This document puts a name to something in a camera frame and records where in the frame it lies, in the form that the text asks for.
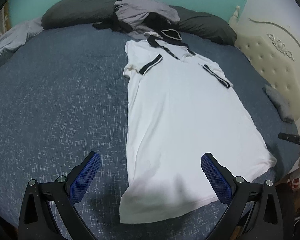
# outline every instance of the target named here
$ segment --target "pillow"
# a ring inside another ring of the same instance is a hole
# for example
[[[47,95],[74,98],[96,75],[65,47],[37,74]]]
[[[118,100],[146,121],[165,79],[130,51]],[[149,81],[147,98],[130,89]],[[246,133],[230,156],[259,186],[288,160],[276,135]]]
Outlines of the pillow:
[[[293,123],[294,119],[292,117],[286,99],[276,89],[268,85],[265,85],[263,87],[263,91],[266,93],[274,107],[277,109],[281,120],[284,122]]]
[[[179,6],[170,7],[179,14],[178,31],[192,33],[218,44],[234,45],[237,34],[225,20],[205,12],[195,12]]]
[[[110,18],[115,0],[62,0],[42,16],[42,27],[61,28]]]

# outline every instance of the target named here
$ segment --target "metal screw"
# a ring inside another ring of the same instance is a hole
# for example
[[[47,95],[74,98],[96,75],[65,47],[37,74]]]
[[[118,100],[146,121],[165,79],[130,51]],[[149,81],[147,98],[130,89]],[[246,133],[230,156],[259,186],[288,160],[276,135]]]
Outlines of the metal screw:
[[[33,186],[35,184],[35,180],[34,179],[31,179],[30,181],[29,181],[29,185],[30,186]]]
[[[272,181],[271,180],[266,180],[266,184],[268,185],[268,186],[272,186],[273,185],[273,183],[272,183]]]
[[[65,180],[66,180],[65,176],[59,176],[57,179],[58,182],[64,182]]]
[[[236,180],[237,182],[239,182],[239,183],[244,182],[244,178],[243,178],[243,177],[240,177],[240,176],[236,177],[235,180]]]

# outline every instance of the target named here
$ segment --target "mattress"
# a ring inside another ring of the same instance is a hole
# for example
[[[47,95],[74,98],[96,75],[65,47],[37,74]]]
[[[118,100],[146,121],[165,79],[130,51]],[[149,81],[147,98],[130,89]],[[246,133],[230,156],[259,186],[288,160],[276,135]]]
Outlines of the mattress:
[[[277,135],[297,133],[297,128],[280,120],[262,91],[267,81],[235,47],[191,34],[182,37],[191,50],[219,63],[277,158],[277,165],[257,181],[282,177],[299,148]],[[205,239],[222,216],[226,206],[217,201],[174,219],[120,224],[120,198],[128,187],[128,79],[122,74],[128,40],[125,34],[91,25],[47,30],[0,68],[0,215],[11,224],[18,225],[30,179],[54,181],[91,150],[100,153],[101,168],[75,207],[98,239]]]

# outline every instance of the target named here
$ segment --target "blue textured pad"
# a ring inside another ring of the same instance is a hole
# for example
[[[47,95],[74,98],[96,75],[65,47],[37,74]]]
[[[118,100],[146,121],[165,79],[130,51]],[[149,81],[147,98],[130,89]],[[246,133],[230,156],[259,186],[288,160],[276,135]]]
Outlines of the blue textured pad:
[[[79,176],[70,186],[69,200],[72,205],[79,203],[88,190],[94,176],[100,168],[100,155],[95,153],[86,166],[79,173]]]
[[[231,187],[206,154],[201,157],[201,168],[221,203],[229,205],[232,200]]]

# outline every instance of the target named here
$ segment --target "tufted headboard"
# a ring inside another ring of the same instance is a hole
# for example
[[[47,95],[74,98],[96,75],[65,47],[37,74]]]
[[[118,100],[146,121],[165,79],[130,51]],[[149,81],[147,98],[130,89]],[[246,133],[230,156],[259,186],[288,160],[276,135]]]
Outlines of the tufted headboard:
[[[295,120],[300,117],[300,43],[282,26],[248,18],[237,24],[240,8],[229,21],[237,33],[235,46],[253,67],[288,101]]]

